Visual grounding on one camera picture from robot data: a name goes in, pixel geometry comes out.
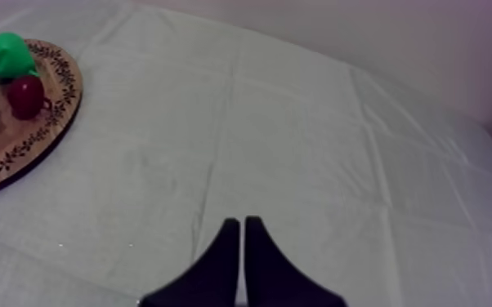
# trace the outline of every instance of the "white sheet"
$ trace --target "white sheet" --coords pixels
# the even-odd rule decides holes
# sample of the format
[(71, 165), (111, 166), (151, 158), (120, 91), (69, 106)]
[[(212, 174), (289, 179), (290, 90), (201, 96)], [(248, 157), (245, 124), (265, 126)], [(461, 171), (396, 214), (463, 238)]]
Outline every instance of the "white sheet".
[(0, 192), (0, 307), (132, 306), (251, 214), (350, 306), (492, 305), (492, 140), (476, 124), (155, 7), (23, 2), (2, 30), (69, 49), (85, 92), (57, 149)]

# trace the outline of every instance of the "toy fruit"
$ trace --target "toy fruit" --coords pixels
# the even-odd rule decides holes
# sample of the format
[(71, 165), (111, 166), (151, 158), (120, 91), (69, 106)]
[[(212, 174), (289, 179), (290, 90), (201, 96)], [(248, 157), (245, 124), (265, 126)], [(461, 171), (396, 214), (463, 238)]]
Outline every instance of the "toy fruit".
[(0, 78), (38, 76), (33, 57), (23, 38), (15, 33), (0, 33)]
[(7, 88), (7, 101), (18, 119), (35, 117), (44, 106), (44, 86), (40, 78), (24, 76), (15, 79)]

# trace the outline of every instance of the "red plastic apple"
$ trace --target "red plastic apple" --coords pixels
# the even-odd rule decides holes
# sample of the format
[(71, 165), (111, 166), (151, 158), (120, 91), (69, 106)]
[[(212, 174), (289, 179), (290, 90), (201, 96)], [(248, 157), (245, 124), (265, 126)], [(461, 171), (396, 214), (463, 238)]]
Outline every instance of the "red plastic apple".
[(7, 101), (16, 118), (34, 118), (44, 105), (42, 81), (30, 75), (15, 79), (7, 89)]

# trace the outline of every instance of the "green plastic toy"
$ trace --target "green plastic toy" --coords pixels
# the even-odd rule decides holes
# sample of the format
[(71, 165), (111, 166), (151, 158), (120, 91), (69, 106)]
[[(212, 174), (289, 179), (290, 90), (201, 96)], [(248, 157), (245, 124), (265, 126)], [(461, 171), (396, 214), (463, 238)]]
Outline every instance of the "green plastic toy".
[(25, 40), (15, 33), (0, 33), (0, 78), (38, 76)]

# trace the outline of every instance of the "wooden tray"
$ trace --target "wooden tray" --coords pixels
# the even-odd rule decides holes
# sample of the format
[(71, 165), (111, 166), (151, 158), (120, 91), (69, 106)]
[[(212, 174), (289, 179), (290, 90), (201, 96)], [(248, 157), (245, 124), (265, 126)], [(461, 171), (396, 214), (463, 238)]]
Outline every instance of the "wooden tray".
[(4, 95), (8, 85), (0, 84), (0, 185), (42, 157), (59, 140), (82, 97), (82, 75), (68, 53), (49, 42), (25, 41), (52, 108), (43, 109), (33, 120), (18, 120), (11, 115)]

